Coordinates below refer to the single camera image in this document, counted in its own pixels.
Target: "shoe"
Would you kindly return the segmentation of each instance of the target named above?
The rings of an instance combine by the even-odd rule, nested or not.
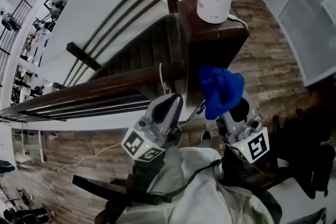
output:
[[[201,136],[201,141],[203,141],[205,139],[208,139],[208,140],[212,139],[211,133],[209,131],[203,132],[203,134]]]

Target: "blue cloth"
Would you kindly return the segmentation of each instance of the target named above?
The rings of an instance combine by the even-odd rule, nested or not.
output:
[[[226,68],[202,66],[199,75],[207,120],[215,120],[240,102],[244,90],[241,74]]]

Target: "wooden floor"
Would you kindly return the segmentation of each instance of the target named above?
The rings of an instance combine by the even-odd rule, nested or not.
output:
[[[282,121],[295,114],[296,108],[307,109],[323,101],[321,87],[309,92],[304,88],[297,63],[289,44],[273,15],[262,0],[233,0],[232,7],[244,20],[250,36],[229,69],[245,79],[245,89],[259,104],[264,125],[271,126],[277,114]],[[181,146],[197,145],[204,129],[213,122],[195,120],[184,127]],[[37,149],[30,150],[34,163],[18,172],[5,175],[1,186],[10,198],[17,197],[14,186],[34,195],[34,206],[46,205],[54,212],[54,223],[93,223],[105,201],[71,184],[73,174],[109,182],[114,177],[126,178],[132,160],[117,146],[80,166],[56,170],[42,182],[43,170],[74,164],[104,147],[119,143],[125,130],[99,133],[59,133],[55,140],[44,134],[45,156],[42,164]],[[37,144],[36,136],[28,136],[29,144]]]

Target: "wooden stair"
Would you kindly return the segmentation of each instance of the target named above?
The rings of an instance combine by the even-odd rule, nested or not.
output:
[[[186,59],[181,46],[176,15],[166,15],[130,41],[115,54],[90,80],[115,74],[169,64]],[[185,93],[186,80],[166,81],[173,92]],[[163,94],[161,84],[147,85],[155,95]]]

